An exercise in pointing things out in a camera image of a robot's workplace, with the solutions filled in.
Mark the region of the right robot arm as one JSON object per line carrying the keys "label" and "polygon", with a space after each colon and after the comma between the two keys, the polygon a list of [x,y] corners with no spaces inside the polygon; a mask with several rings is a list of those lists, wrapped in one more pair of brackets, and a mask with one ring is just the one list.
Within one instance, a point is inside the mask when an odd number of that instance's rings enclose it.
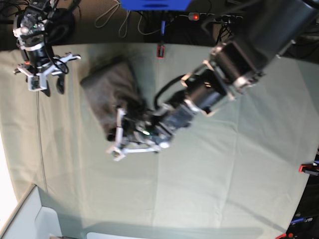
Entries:
{"label": "right robot arm", "polygon": [[13,71],[26,76],[29,91],[43,92],[50,97],[48,76],[56,76],[59,94],[65,91],[67,63],[80,60],[71,52],[63,56],[54,53],[53,46],[67,40],[75,28],[74,10],[80,1],[74,0],[67,8],[59,8],[57,0],[32,0],[13,21],[13,35],[23,62]]}

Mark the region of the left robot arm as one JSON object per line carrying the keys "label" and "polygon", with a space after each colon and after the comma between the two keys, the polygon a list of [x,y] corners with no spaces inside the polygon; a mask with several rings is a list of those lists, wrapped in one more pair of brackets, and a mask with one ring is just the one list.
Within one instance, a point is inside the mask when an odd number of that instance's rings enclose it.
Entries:
{"label": "left robot arm", "polygon": [[108,153],[120,161],[131,153],[158,153],[168,148],[175,133],[189,127],[198,114],[213,115],[233,101],[237,93],[254,85],[264,69],[313,21],[319,13],[316,0],[248,0],[229,9],[246,9],[242,24],[233,36],[216,43],[209,57],[192,72],[176,77],[183,89],[142,115],[118,107],[116,125],[108,139]]}

